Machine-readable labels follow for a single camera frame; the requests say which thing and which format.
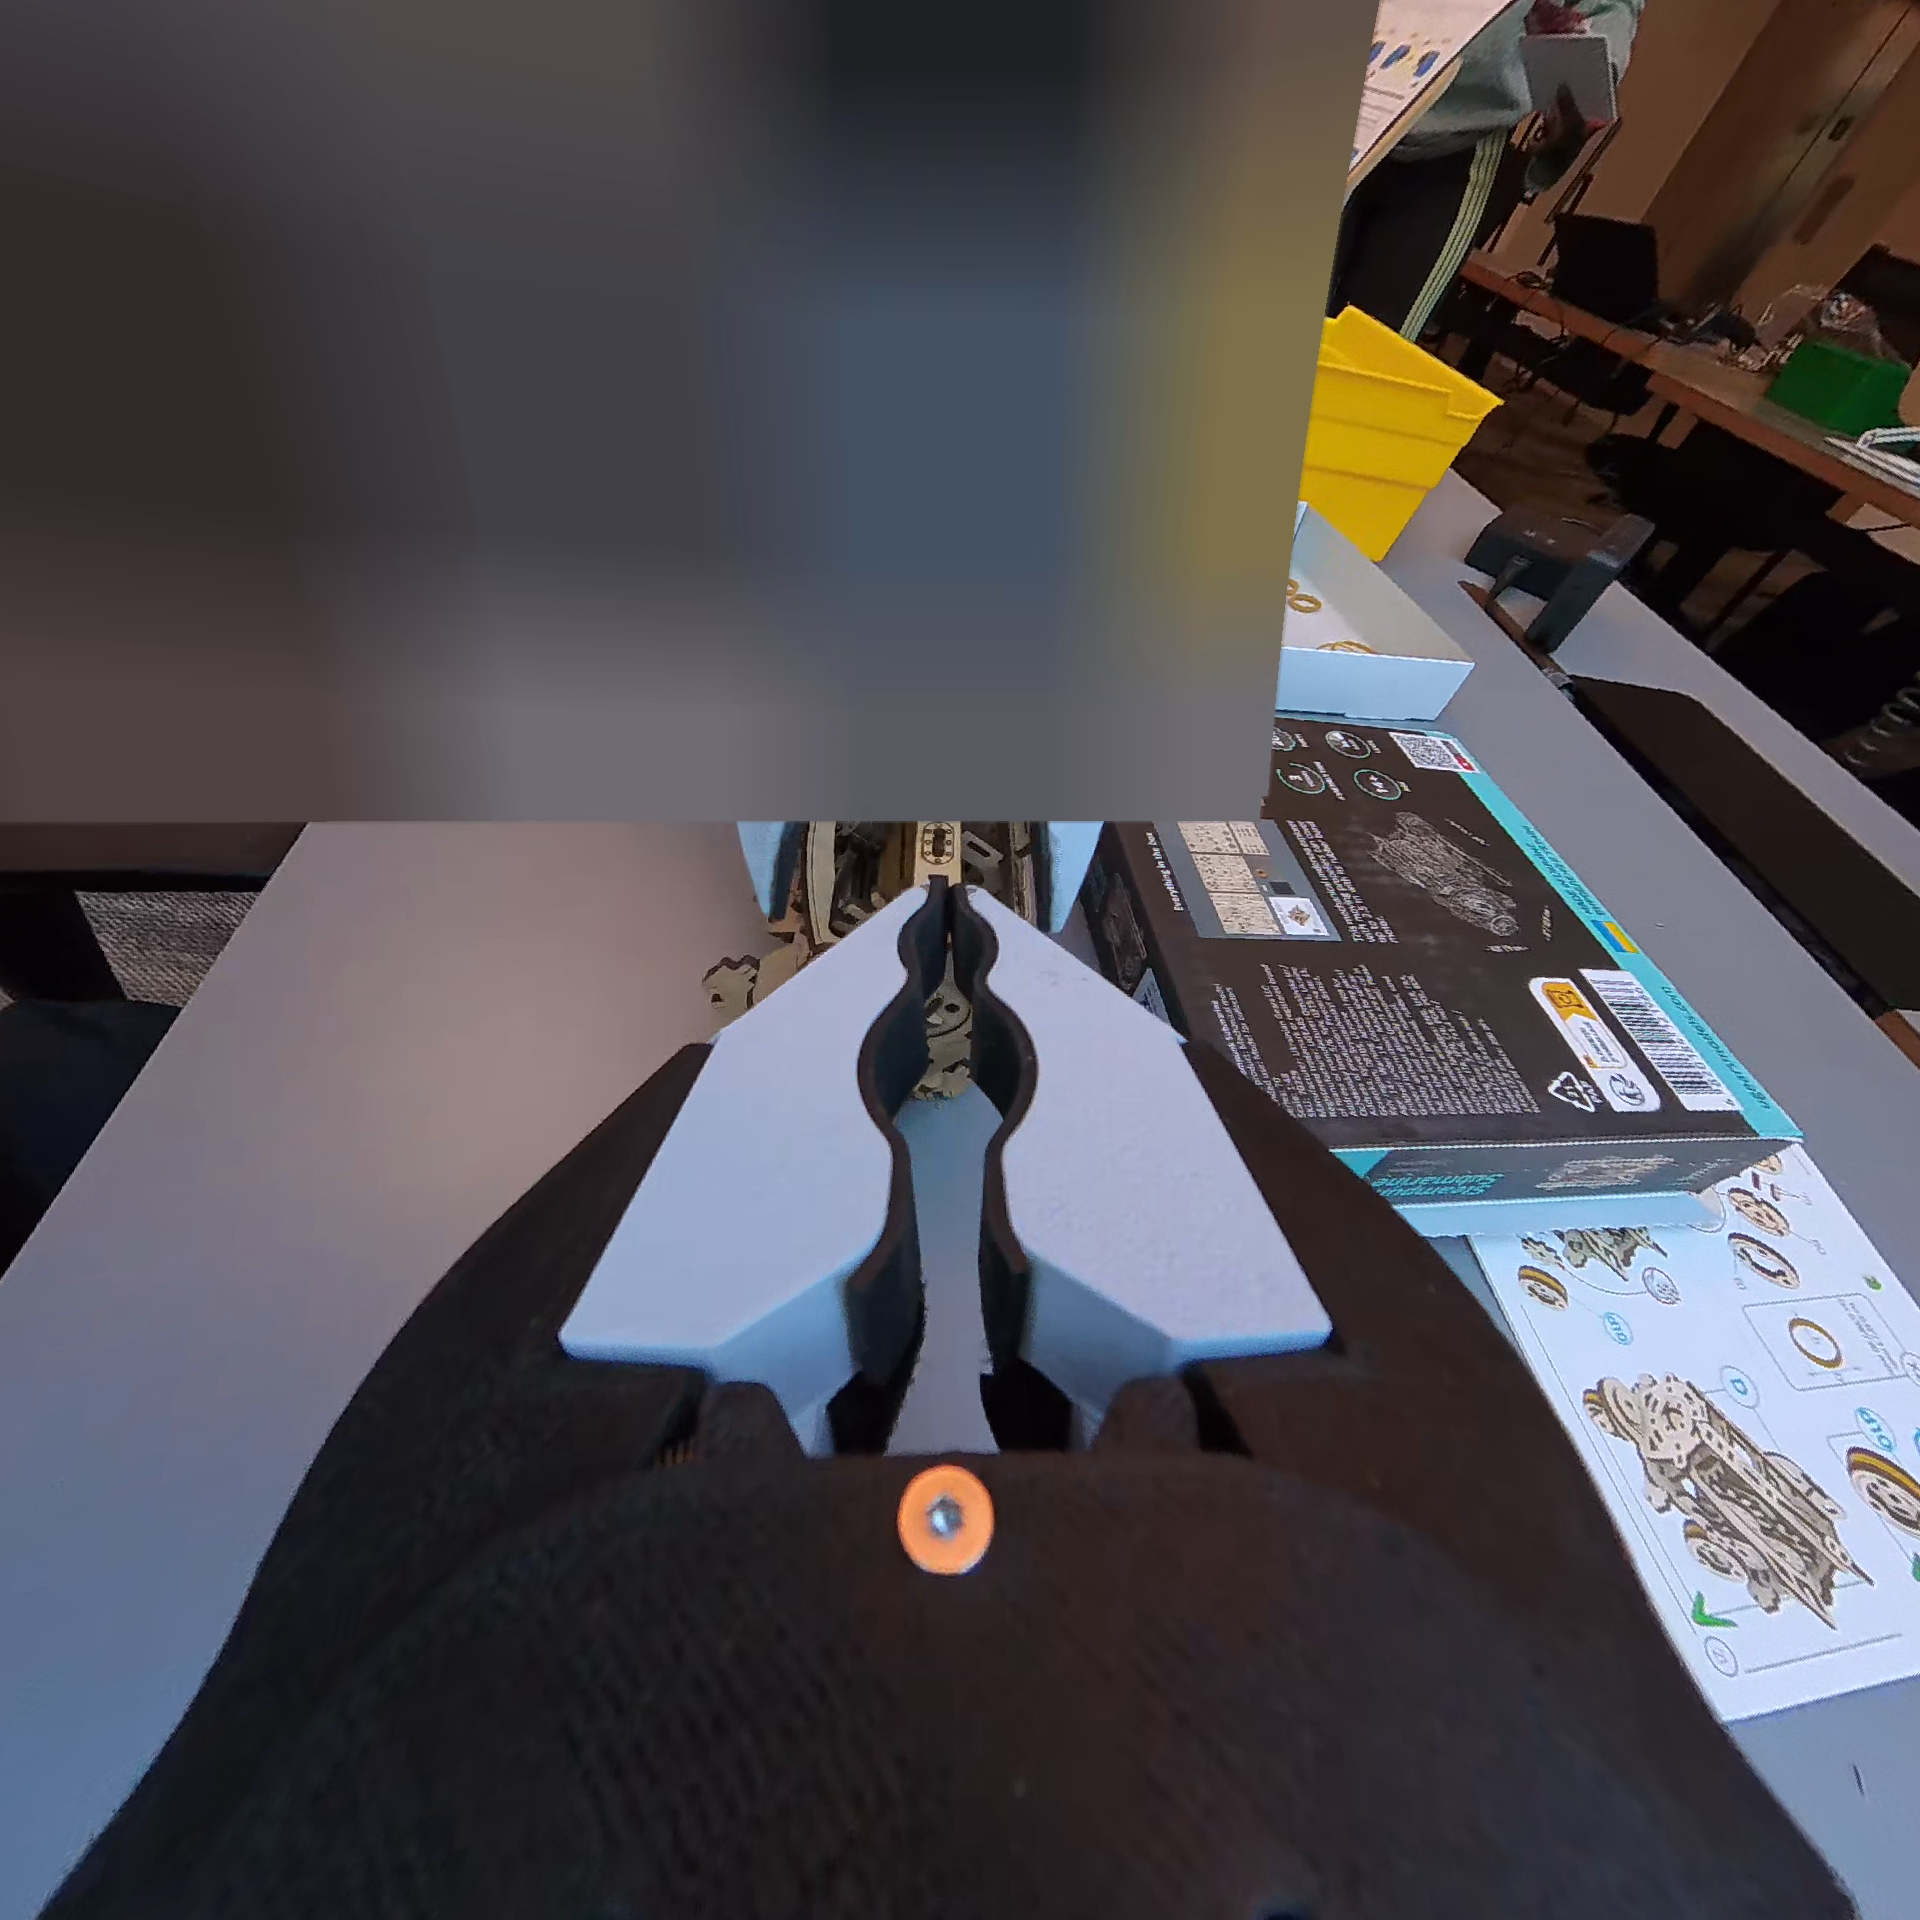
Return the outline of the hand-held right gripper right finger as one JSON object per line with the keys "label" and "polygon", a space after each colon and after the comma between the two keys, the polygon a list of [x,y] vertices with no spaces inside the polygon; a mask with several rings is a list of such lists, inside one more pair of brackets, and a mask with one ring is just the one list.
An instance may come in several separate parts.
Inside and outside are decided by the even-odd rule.
{"label": "hand-held right gripper right finger", "polygon": [[954,980],[998,1116],[977,1229],[998,1450],[1068,1450],[1130,1380],[1328,1344],[1170,1025],[975,886],[954,898]]}

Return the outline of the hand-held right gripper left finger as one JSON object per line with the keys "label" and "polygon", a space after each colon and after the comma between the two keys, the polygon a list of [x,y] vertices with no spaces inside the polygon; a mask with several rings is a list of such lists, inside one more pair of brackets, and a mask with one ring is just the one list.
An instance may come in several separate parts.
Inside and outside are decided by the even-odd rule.
{"label": "hand-held right gripper left finger", "polygon": [[896,1129],[928,1068],[948,882],[910,889],[708,1046],[561,1349],[774,1393],[809,1451],[885,1451],[924,1338]]}

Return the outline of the wooden vehicle model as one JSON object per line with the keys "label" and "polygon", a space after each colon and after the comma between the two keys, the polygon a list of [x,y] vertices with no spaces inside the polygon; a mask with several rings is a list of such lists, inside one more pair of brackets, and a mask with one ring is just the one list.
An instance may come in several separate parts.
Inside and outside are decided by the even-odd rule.
{"label": "wooden vehicle model", "polygon": [[910,1098],[982,1085],[1018,1121],[1037,1080],[1013,974],[1045,931],[1045,822],[812,822],[807,920],[703,986],[732,1017],[710,1080],[863,1129]]}

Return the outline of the black and teal model box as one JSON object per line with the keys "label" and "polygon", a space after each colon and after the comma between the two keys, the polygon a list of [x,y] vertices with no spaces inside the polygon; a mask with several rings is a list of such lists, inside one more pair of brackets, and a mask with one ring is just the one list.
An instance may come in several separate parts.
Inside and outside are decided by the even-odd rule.
{"label": "black and teal model box", "polygon": [[1801,1140],[1456,736],[1270,740],[1254,818],[1103,828],[1087,934],[1383,1198],[1701,1193]]}

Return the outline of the white cardboard tray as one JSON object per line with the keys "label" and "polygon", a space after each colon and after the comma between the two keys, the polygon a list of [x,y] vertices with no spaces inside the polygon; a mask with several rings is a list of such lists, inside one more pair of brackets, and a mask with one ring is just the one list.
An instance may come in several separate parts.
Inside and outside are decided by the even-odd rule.
{"label": "white cardboard tray", "polygon": [[1276,710],[1430,722],[1474,660],[1304,501],[1287,576]]}

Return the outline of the yellow plastic bin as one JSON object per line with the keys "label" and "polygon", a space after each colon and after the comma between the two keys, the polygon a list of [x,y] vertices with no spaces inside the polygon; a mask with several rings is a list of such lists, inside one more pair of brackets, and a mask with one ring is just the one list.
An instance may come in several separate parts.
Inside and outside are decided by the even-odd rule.
{"label": "yellow plastic bin", "polygon": [[1301,498],[1384,561],[1498,396],[1345,307],[1322,323]]}

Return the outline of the printed instruction sheet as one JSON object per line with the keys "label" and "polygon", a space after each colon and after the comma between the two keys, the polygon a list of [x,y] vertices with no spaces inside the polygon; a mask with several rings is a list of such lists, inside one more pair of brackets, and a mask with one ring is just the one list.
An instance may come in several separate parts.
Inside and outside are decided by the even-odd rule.
{"label": "printed instruction sheet", "polygon": [[1469,1237],[1724,1721],[1917,1673],[1917,1316],[1801,1142],[1702,1219]]}

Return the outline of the black flat mat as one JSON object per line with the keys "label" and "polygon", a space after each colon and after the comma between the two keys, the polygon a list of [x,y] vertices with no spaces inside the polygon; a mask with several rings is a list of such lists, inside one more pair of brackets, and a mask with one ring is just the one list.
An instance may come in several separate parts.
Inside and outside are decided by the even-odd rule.
{"label": "black flat mat", "polygon": [[1874,1019],[1917,1010],[1917,898],[1708,707],[1574,676],[1580,709]]}

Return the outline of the black laptop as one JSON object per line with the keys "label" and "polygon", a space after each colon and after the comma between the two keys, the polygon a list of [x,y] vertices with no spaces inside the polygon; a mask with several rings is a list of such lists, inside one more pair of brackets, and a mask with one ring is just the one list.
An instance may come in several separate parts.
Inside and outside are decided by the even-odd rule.
{"label": "black laptop", "polygon": [[1650,225],[1588,212],[1552,219],[1550,296],[1628,329],[1656,329],[1658,238]]}

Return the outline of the wooden background table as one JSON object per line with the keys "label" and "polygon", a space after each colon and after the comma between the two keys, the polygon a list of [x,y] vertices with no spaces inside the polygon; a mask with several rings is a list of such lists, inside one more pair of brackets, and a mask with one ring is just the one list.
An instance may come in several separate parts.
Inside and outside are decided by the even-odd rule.
{"label": "wooden background table", "polygon": [[1558,331],[1581,339],[1647,373],[1647,392],[1678,417],[1717,429],[1767,452],[1840,494],[1830,510],[1838,521],[1871,510],[1901,526],[1917,526],[1917,481],[1913,472],[1871,464],[1848,438],[1784,411],[1765,398],[1758,374],[1726,365],[1702,347],[1670,344],[1642,329],[1596,318],[1577,305],[1553,299],[1502,273],[1485,257],[1469,257],[1463,278],[1485,296],[1537,315]]}

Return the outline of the green plastic bin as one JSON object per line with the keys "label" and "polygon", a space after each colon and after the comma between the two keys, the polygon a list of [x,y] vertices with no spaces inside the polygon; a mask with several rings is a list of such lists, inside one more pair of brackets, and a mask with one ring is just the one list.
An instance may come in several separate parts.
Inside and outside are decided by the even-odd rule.
{"label": "green plastic bin", "polygon": [[1846,344],[1804,337],[1765,388],[1765,403],[1842,438],[1901,424],[1913,369]]}

